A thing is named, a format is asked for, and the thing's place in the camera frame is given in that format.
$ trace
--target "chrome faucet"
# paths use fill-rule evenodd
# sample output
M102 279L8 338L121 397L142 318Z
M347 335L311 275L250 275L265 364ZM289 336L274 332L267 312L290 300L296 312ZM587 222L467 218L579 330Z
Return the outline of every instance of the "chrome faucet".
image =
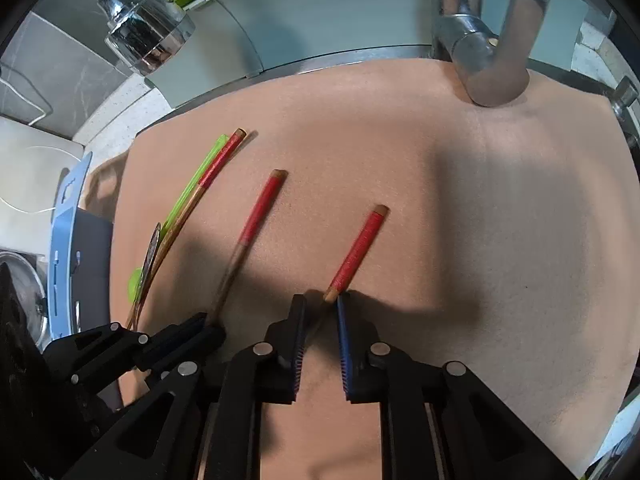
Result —
M549 0L510 0L502 33L480 19L482 0L433 0L434 59L451 60L472 101L499 106L529 85L527 60Z

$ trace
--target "silver screw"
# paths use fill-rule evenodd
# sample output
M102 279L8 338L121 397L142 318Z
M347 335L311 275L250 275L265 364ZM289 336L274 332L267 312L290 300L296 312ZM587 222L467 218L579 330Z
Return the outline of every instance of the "silver screw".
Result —
M254 354L256 355L269 355L271 352L273 352L273 346L265 341L254 345Z
M445 368L449 375L453 375L455 377L461 377L466 374L466 366L460 361L450 361L447 363Z
M389 353L391 352L391 347L388 344L383 343L382 341L378 341L377 343L373 343L369 350L371 350L371 353L373 355L382 357L384 355L389 355Z
M185 361L178 365L178 373L183 377L192 375L198 371L198 365L193 361Z

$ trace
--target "gray marble tile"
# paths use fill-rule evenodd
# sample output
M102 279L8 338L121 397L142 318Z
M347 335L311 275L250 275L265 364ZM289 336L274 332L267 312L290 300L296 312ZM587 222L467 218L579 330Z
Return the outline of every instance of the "gray marble tile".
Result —
M2 78L41 107L52 108L52 114L36 127L69 139L126 79L113 65L32 12L0 62ZM0 85L0 114L28 123L40 112Z

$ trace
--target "beige mat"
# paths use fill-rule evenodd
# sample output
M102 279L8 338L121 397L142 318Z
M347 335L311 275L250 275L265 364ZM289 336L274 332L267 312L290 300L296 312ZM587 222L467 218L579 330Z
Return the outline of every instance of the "beige mat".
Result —
M582 472L640 347L640 189L607 101L533 73L511 105L480 108L450 64L385 60L266 82L158 124L125 168L113 319L126 320L127 280L156 222L238 126L253 134L180 234L142 328L209 307L270 171L289 170L228 299L223 354L260 340L292 294L324 290L384 203L353 282L381 336L417 360L465 362ZM263 479L380 477L378 407L345 402L337 353L327 322L298 402L266 410Z

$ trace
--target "light blue panel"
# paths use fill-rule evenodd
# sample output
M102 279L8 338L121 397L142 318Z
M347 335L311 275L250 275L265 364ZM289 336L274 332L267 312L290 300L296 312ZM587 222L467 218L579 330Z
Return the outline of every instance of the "light blue panel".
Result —
M218 0L264 69L332 52L431 44L431 0Z
M208 2L189 15L196 25L193 36L148 76L174 108L212 88L262 71L246 34L219 3Z
M502 30L509 0L484 0L482 20L495 33ZM575 40L589 6L582 0L551 0L531 58L571 70Z

